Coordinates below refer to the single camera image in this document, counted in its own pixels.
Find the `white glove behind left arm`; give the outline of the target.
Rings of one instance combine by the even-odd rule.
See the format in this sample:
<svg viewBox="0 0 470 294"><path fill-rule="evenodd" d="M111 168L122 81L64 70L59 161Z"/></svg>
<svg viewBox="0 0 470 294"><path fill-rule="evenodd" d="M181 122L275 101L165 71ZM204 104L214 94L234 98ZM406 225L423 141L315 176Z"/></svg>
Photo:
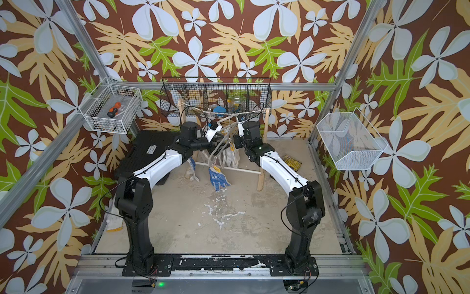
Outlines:
<svg viewBox="0 0 470 294"><path fill-rule="evenodd" d="M119 215L119 210L115 207L115 200L110 201L110 207L108 208L108 214L106 219L106 232L118 232L124 227L124 221Z"/></svg>

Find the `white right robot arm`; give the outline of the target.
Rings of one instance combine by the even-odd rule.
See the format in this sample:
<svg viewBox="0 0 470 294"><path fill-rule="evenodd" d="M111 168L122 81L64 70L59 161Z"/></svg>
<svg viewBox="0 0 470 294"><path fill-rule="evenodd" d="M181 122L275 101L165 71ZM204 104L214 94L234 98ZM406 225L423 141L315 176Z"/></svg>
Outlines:
<svg viewBox="0 0 470 294"><path fill-rule="evenodd" d="M281 186L288 196L280 216L286 217L291 232L283 264L289 273L300 275L315 267L310 254L313 233L325 216L324 198L318 181L309 181L294 171L269 143L263 142L260 124L245 121L238 124L235 147L243 148L251 162L256 163Z"/></svg>

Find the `blue dotted yellow cuff glove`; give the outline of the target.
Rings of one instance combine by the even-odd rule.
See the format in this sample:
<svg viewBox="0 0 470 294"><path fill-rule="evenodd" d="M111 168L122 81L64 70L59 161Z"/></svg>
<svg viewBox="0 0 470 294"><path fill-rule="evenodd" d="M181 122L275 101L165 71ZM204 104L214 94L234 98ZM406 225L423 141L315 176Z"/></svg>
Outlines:
<svg viewBox="0 0 470 294"><path fill-rule="evenodd" d="M196 175L196 163L193 158L187 160L188 169L186 171L185 177L190 181L199 182L200 179Z"/></svg>

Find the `white yellow cuff glove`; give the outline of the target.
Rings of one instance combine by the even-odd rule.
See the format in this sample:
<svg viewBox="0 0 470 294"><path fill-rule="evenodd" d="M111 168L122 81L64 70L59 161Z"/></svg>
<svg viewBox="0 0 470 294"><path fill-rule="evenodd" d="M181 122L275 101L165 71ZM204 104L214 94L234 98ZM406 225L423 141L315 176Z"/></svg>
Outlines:
<svg viewBox="0 0 470 294"><path fill-rule="evenodd" d="M240 161L239 150L233 143L224 149L220 155L220 164L222 167L238 168Z"/></svg>

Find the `white clip hanger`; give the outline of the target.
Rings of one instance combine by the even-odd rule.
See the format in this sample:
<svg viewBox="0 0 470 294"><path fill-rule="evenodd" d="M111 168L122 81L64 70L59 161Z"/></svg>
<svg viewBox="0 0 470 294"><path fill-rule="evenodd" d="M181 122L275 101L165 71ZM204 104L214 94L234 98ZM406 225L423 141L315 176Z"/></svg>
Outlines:
<svg viewBox="0 0 470 294"><path fill-rule="evenodd" d="M219 123L222 126L222 129L220 132L217 133L215 138L217 138L219 135L224 135L225 133L224 127L230 126L232 124L235 125L233 132L235 132L235 134L239 134L238 128L237 128L237 120L246 120L246 122L253 121L255 118L259 118L261 116L259 115L260 110L261 109L255 109L252 111L245 111L242 113L226 113L224 114L224 116L217 116L217 114L214 113L213 111L204 111L203 114L207 115L206 126L205 126L206 130L204 131L204 133L206 133L209 123Z"/></svg>

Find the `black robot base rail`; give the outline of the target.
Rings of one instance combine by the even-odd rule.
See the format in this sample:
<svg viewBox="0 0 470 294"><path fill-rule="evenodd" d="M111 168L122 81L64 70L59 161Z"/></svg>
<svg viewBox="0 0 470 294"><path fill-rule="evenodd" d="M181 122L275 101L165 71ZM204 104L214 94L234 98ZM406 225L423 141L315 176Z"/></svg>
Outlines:
<svg viewBox="0 0 470 294"><path fill-rule="evenodd" d="M123 276L158 276L169 277L177 271L206 270L210 272L247 271L249 269L267 269L268 275L273 277L313 278L319 275L318 266L314 257L296 264L285 254L260 255L181 255L181 254L155 254L151 259L151 267L147 272L132 265L129 260L123 266Z"/></svg>

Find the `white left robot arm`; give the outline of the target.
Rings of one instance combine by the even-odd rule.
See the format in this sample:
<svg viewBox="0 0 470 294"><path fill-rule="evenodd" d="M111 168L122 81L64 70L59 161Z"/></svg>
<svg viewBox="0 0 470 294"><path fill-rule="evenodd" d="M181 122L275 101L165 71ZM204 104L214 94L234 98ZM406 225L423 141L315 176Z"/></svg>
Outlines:
<svg viewBox="0 0 470 294"><path fill-rule="evenodd" d="M149 276L157 266L148 225L154 186L163 184L170 172L186 163L194 152L213 152L222 139L223 135L212 129L204 135L194 122L185 122L179 132L139 132L115 173L115 207L129 238L126 275Z"/></svg>

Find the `wooden drying rack frame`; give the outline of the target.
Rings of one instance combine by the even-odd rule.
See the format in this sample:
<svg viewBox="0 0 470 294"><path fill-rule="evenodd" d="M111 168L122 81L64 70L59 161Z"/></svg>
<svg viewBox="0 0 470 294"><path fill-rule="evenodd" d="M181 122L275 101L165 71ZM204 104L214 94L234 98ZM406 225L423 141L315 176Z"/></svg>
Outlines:
<svg viewBox="0 0 470 294"><path fill-rule="evenodd" d="M187 116L184 114L184 107L186 107L186 106L188 106L188 104L186 104L182 100L182 98L179 98L178 103L177 103L177 107L179 109L179 114L182 115L182 118L181 118L182 123L184 121L186 121L186 119L187 119ZM259 115L264 115L264 118L268 120L269 115L270 115L270 109L268 109L268 108L261 109ZM260 128L260 132L263 132L263 134L262 134L263 143L267 143L267 140L268 140L268 127L264 126L264 127L259 127L259 128ZM197 152L197 151L194 152L193 153L193 158L195 160L197 160L198 155L199 155L199 152ZM195 164L208 167L209 166L209 159L207 159L206 162L196 161ZM263 170L262 168L259 168L259 171L256 171L256 170L248 170L248 169L242 169L242 168L232 168L232 167L221 166L221 169L234 170L234 171L245 172L245 173L255 173L255 174L259 175L257 191L259 192L259 191L263 190L266 171Z"/></svg>

